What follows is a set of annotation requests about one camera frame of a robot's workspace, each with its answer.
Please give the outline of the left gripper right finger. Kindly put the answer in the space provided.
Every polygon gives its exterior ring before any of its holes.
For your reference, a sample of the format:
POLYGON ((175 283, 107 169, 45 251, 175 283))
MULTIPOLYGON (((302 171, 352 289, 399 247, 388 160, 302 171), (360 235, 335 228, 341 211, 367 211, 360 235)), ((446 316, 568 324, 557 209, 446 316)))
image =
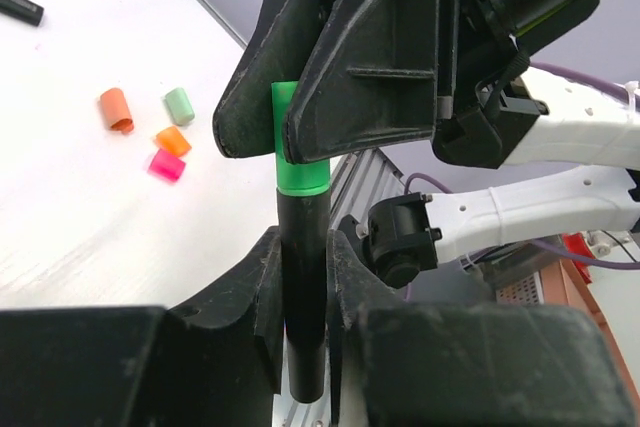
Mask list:
POLYGON ((327 240, 335 426, 631 426, 597 325, 558 305, 409 303, 327 240))

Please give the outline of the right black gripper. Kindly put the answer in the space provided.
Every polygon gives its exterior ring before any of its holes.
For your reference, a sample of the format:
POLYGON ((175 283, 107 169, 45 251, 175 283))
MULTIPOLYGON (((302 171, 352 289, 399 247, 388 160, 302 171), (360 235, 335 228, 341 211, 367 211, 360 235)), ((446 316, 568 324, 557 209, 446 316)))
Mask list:
MULTIPOLYGON (((460 0, 453 113, 431 140, 447 164, 496 169, 546 112, 514 81, 600 0, 460 0)), ((440 0, 337 0, 282 133, 294 164, 428 138, 440 0)))

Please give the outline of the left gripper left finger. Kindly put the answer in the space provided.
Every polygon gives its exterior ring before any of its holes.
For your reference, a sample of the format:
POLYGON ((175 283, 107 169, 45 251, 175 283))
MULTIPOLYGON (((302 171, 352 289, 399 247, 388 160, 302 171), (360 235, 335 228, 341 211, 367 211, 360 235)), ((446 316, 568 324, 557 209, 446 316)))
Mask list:
POLYGON ((281 387, 280 238, 180 305, 8 310, 5 426, 268 426, 281 387))

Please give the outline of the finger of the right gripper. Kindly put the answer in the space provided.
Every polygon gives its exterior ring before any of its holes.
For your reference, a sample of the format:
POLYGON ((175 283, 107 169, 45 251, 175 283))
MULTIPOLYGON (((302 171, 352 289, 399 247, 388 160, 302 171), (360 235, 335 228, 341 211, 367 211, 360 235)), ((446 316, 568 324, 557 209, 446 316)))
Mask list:
POLYGON ((212 118, 223 156, 274 151, 271 85, 300 77, 319 29, 319 0, 263 0, 256 29, 212 118))

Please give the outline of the green cap black highlighter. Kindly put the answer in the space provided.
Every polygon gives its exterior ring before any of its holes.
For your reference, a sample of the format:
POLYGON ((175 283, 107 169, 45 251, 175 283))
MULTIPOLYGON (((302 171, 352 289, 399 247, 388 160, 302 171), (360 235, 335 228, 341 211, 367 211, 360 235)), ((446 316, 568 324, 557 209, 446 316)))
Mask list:
POLYGON ((271 98, 289 386, 296 401, 309 404, 324 393, 330 162, 285 158, 282 123, 296 87, 274 82, 271 98))

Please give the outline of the mint green highlighter cap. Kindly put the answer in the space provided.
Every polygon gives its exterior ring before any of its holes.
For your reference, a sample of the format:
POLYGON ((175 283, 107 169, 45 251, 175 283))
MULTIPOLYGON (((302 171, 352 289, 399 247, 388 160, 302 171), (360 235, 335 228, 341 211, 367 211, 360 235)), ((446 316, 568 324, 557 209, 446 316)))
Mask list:
POLYGON ((164 96, 164 103, 173 123, 177 126, 186 126, 195 118, 195 112, 182 87, 169 91, 164 96))

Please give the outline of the pink highlighter cap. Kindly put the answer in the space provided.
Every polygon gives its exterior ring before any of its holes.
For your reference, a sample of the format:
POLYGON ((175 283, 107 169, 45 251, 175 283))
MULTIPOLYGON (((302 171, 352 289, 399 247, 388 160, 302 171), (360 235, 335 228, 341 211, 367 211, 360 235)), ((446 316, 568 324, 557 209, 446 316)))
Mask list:
POLYGON ((159 149, 152 157, 147 171, 165 181, 175 183, 184 173, 186 163, 179 157, 159 149))

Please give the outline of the salmon orange highlighter cap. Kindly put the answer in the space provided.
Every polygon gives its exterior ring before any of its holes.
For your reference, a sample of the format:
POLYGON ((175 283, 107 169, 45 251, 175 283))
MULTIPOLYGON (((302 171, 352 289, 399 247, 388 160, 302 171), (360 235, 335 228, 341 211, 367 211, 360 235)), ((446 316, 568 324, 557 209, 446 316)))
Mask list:
POLYGON ((106 127, 110 131, 129 134, 134 130, 134 122, 123 91, 111 88, 101 94, 99 107, 106 127))

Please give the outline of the purple cap black highlighter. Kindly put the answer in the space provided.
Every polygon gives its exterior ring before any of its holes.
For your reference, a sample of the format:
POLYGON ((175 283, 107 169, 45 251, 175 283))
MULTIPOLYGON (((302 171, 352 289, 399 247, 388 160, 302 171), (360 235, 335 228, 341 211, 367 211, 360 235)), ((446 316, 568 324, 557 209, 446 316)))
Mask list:
POLYGON ((33 27, 39 27, 44 8, 31 0, 0 0, 0 12, 33 27))

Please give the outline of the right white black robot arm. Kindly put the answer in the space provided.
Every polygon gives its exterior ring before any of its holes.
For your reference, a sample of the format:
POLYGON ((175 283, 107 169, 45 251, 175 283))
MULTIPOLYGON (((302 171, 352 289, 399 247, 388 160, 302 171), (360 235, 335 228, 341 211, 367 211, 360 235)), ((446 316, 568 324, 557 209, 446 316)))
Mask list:
POLYGON ((322 290, 329 161, 427 139, 443 162, 572 169, 474 192, 376 205, 364 258, 403 285, 474 250, 639 225, 639 116, 569 96, 530 66, 599 0, 263 0, 216 108, 230 158, 274 154, 283 274, 322 290))

